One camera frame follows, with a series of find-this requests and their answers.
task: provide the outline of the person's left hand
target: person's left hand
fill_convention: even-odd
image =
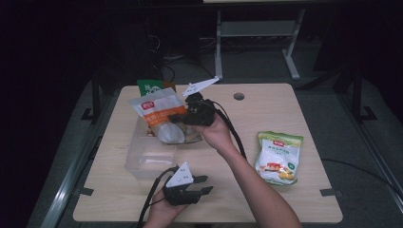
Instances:
[[[152,198],[152,205],[144,227],[167,227],[178,214],[189,206],[189,204],[173,206],[165,199],[161,199],[163,199],[162,189]]]

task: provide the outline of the human arm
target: human arm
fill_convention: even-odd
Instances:
[[[301,227],[288,202],[264,181],[234,146],[225,122],[215,115],[211,126],[194,126],[231,168],[260,227]]]
[[[143,227],[167,227],[174,221],[175,217],[188,206],[188,204],[178,206],[171,205],[168,201],[163,199],[163,190],[160,190],[154,195],[152,199],[148,219]]]

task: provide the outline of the white triangular marker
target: white triangular marker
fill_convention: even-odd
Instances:
[[[176,187],[193,182],[192,174],[190,173],[187,162],[183,163],[178,171],[172,176],[169,182],[166,184],[167,188]]]
[[[214,84],[215,82],[219,81],[219,77],[214,77],[213,79],[209,79],[206,81],[202,81],[196,84],[189,84],[189,87],[182,93],[183,97],[189,96],[191,94],[197,93],[202,89]]]

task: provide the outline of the gray floor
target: gray floor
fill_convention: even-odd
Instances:
[[[301,79],[291,79],[282,58],[284,42],[266,40],[262,46],[249,47],[241,53],[225,52],[222,57],[222,84],[235,83],[288,83],[302,86],[311,82],[323,72],[313,72],[320,41],[297,43],[293,58]],[[199,66],[190,58],[173,62],[174,83],[177,85],[196,83],[210,78],[214,73],[213,52],[201,55]],[[166,69],[169,79],[172,71]],[[322,159],[348,162],[365,170],[377,173],[376,153],[379,153],[388,168],[403,183],[403,127],[393,113],[385,106],[376,87],[363,82],[362,106],[369,106],[378,120],[357,124],[350,112],[351,91],[337,95],[332,91],[336,78],[309,90],[296,91],[297,99],[307,124],[314,137]],[[96,123],[82,121],[85,109],[91,107],[91,86],[88,84],[71,116],[54,164],[40,199],[32,213],[28,227],[39,227],[68,171],[74,156],[83,149],[90,149],[106,129],[107,121],[119,96],[103,96],[102,118]],[[336,197],[343,213],[339,224],[304,224],[304,227],[401,227],[403,214],[397,206],[386,184],[352,166],[333,161],[324,161],[329,180],[336,190]],[[76,189],[84,185],[90,168],[88,162]],[[74,221],[72,212],[78,199],[77,191],[70,195],[67,209],[57,227],[130,227],[130,223],[103,223]]]

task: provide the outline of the wooden tabletop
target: wooden tabletop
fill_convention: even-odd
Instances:
[[[177,85],[181,94],[187,85]],[[234,99],[242,93],[244,100]],[[322,197],[321,189],[332,188],[296,95],[287,84],[212,85],[201,94],[221,104],[242,140],[248,161],[254,165],[259,153],[258,132],[275,131],[304,137],[301,146],[298,182],[277,186],[277,191],[295,209],[302,222],[339,222],[342,214],[335,196]],[[140,97],[137,86],[125,87],[116,103],[85,188],[73,217],[79,221],[136,221],[141,214],[153,180],[137,180],[125,169],[138,114],[128,100]],[[254,222],[254,218],[231,170],[224,159],[206,142],[179,146],[175,162],[188,162],[193,175],[207,175],[214,186],[207,196],[188,207],[177,222]]]

